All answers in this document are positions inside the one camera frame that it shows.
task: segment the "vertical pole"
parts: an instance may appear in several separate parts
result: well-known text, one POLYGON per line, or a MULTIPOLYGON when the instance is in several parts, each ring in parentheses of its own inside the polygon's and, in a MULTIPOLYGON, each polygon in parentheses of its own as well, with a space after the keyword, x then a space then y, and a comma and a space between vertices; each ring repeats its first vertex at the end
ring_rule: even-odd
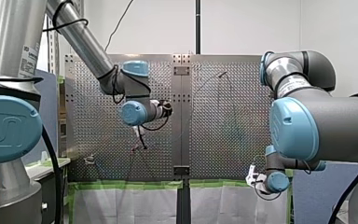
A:
POLYGON ((201 0, 196 0, 196 54, 201 54, 201 0))

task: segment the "white label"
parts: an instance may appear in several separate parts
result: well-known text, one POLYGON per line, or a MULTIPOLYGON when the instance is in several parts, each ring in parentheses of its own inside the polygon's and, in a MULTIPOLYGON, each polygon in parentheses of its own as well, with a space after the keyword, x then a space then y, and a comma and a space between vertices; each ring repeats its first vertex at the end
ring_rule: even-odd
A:
POLYGON ((22 48, 22 56, 20 62, 20 77, 32 77, 37 63, 37 51, 30 47, 22 48))
POLYGON ((283 97, 287 92, 301 87, 308 87, 310 84, 303 78, 291 78, 289 82, 283 84, 278 90, 278 98, 283 97))

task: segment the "perforated metal panel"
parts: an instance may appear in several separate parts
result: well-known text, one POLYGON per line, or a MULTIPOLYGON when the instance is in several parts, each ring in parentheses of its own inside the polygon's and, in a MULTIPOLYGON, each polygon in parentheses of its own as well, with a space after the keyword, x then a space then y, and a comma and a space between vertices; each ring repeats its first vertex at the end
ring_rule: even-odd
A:
MULTIPOLYGON (((190 176, 239 178, 269 145, 269 89, 256 56, 194 56, 190 176)), ((262 168, 263 159, 258 158, 262 168)))
MULTIPOLYGON (((171 56, 147 58, 112 56, 121 64, 128 60, 149 62, 152 98, 170 99, 172 84, 171 56)), ((123 124, 120 105, 112 96, 100 92, 99 82, 78 58, 67 62, 66 78, 68 112, 68 154, 74 160, 70 167, 71 181, 92 179, 161 180, 172 179, 172 143, 169 121, 159 132, 147 133, 149 149, 131 153, 138 141, 132 127, 123 124), (86 165, 91 154, 95 165, 86 165)), ((153 126, 162 121, 153 122, 153 126)))
MULTIPOLYGON (((270 142, 271 100, 269 89, 260 86, 260 57, 186 55, 182 62, 177 55, 111 57, 117 63, 148 61, 152 97, 172 99, 174 114, 161 131, 147 133, 148 150, 131 154, 138 139, 122 123, 119 106, 112 96, 99 91, 98 81, 85 64, 68 56, 65 82, 71 181, 174 179, 174 165, 189 165, 191 178, 243 179, 254 157, 264 155, 270 142), (190 73, 176 66, 189 67, 190 73), (91 154, 96 165, 84 162, 91 154)), ((262 158, 257 161, 262 168, 262 158)))

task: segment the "ur logo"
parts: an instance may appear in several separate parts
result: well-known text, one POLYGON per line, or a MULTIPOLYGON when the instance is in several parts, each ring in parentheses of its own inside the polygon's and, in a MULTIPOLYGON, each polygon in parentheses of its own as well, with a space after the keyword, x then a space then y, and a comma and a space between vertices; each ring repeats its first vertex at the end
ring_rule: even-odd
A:
POLYGON ((0 147, 20 147, 22 124, 26 117, 0 113, 0 147))

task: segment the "blue joint cap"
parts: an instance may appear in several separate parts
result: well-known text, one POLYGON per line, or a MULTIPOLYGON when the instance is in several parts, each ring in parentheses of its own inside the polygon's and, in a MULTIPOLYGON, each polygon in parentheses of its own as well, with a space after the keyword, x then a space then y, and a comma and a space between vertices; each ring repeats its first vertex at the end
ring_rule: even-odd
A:
POLYGON ((266 156, 272 154, 272 153, 275 153, 277 152, 277 150, 275 150, 275 147, 274 146, 267 146, 266 147, 266 156))
POLYGON ((30 152, 42 135, 37 110, 22 99, 0 95, 0 163, 30 152))
POLYGON ((290 182, 287 175, 282 172, 274 172, 267 178, 268 189, 273 193, 279 193, 289 188, 290 182))
POLYGON ((123 63, 123 71, 136 77, 148 77, 149 65, 143 61, 128 61, 123 63))
POLYGON ((265 71, 264 68, 266 68, 266 60, 269 58, 269 55, 271 53, 265 53, 262 57, 261 57, 261 62, 260 62, 260 72, 259 72, 259 75, 260 75, 260 82, 261 82, 261 85, 263 86, 267 86, 268 83, 267 83, 267 80, 266 80, 266 75, 267 75, 267 71, 265 71))
POLYGON ((326 161, 319 161, 318 166, 315 168, 314 171, 323 171, 326 169, 326 161))
POLYGON ((142 125, 146 122, 147 111, 143 104, 128 101, 121 107, 121 118, 130 126, 142 125))
POLYGON ((283 156, 312 160, 319 149, 319 132, 309 110, 297 99, 284 97, 269 112, 272 144, 283 156))

